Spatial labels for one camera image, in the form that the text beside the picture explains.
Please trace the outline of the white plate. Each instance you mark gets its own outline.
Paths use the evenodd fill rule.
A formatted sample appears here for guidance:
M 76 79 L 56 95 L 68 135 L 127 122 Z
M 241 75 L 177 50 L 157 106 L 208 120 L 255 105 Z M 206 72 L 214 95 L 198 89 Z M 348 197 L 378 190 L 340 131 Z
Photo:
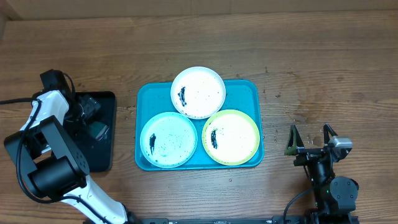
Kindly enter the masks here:
M 170 97 L 179 113 L 190 119 L 205 119 L 221 109 L 226 87 L 214 70 L 190 67 L 175 77 Z

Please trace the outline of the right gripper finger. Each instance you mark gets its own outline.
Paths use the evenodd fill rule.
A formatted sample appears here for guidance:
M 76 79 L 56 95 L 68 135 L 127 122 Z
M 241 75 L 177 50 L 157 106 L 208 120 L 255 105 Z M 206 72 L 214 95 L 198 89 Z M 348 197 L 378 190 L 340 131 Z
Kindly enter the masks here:
M 324 143 L 328 144 L 330 139 L 331 139 L 331 137 L 333 137 L 333 136 L 337 136 L 337 133 L 333 130 L 333 128 L 328 123 L 326 123 L 323 126 Z
M 304 152 L 305 146 L 296 125 L 290 126 L 289 141 L 284 150 L 285 156 L 296 156 Z

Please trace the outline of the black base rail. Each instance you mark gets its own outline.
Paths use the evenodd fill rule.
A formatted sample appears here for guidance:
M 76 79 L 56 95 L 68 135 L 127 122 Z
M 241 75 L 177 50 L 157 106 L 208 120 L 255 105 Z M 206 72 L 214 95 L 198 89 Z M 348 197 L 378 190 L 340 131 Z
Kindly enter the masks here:
M 127 219 L 127 223 L 140 224 L 310 224 L 310 223 L 343 223 L 343 224 L 360 224 L 358 217 L 351 217 L 349 221 L 347 218 L 335 218 L 330 221 L 319 219 L 319 221 L 310 221 L 304 216 L 286 216 L 284 221 L 282 215 L 273 216 L 271 218 L 219 218 L 219 219 L 183 219 L 170 220 L 167 218 L 143 218 L 135 220 L 131 217 Z

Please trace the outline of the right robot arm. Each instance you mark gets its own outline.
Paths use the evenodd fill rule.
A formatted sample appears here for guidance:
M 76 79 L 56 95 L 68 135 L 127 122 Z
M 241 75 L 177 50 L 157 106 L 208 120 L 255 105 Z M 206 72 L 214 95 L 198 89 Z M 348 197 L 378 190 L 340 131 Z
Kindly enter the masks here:
M 358 223 L 352 217 L 356 209 L 358 183 L 348 177 L 337 177 L 333 164 L 351 152 L 350 138 L 339 136 L 329 124 L 323 126 L 324 144 L 319 148 L 305 148 L 296 125 L 290 126 L 289 141 L 284 151 L 286 156 L 295 156 L 294 165 L 303 167 L 311 188 L 295 196 L 285 207 L 283 222 L 287 223 L 287 211 L 300 197 L 314 193 L 315 208 L 308 209 L 304 223 Z

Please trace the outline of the light blue plate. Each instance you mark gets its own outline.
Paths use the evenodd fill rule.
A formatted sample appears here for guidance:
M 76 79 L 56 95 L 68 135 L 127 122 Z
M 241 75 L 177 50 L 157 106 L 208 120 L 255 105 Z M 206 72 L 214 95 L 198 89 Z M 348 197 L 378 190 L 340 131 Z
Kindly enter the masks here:
M 171 169 L 183 165 L 193 156 L 198 136 L 194 124 L 187 117 L 176 112 L 164 112 L 146 122 L 139 143 L 150 164 Z

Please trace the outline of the yellow-green plate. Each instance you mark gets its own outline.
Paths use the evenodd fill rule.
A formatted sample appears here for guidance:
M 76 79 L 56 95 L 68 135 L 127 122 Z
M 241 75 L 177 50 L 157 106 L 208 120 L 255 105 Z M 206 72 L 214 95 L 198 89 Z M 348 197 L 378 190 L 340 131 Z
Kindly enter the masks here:
M 201 140 L 204 150 L 215 162 L 239 166 L 257 152 L 260 133 L 254 120 L 246 113 L 222 110 L 208 118 Z

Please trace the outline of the black rectangular water tray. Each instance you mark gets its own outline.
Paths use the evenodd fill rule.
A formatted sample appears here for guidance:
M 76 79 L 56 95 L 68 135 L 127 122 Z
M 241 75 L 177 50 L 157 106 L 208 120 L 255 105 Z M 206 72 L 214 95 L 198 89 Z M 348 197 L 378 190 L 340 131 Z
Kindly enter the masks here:
M 95 140 L 87 131 L 87 126 L 92 122 L 89 124 L 70 123 L 70 112 L 64 119 L 63 127 L 86 158 L 91 172 L 108 171 L 113 162 L 116 97 L 111 91 L 78 92 L 76 96 L 84 94 L 92 96 L 101 105 L 92 122 L 99 121 L 106 124 L 109 127 L 107 135 L 99 141 Z

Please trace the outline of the dark green sponge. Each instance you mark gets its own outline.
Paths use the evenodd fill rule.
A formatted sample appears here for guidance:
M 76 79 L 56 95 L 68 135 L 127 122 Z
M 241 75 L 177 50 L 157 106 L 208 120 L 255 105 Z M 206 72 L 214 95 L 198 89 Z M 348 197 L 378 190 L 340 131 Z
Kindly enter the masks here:
M 87 131 L 91 137 L 99 141 L 107 135 L 109 127 L 99 121 L 94 121 L 87 126 Z

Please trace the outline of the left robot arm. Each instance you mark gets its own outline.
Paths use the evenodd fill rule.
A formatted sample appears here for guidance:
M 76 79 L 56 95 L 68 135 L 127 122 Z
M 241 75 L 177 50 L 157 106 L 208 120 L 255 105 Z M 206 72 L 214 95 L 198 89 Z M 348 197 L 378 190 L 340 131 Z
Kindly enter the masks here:
M 39 203 L 67 203 L 93 223 L 130 223 L 126 207 L 94 182 L 110 170 L 116 97 L 110 91 L 40 91 L 21 129 L 4 140 L 22 191 Z

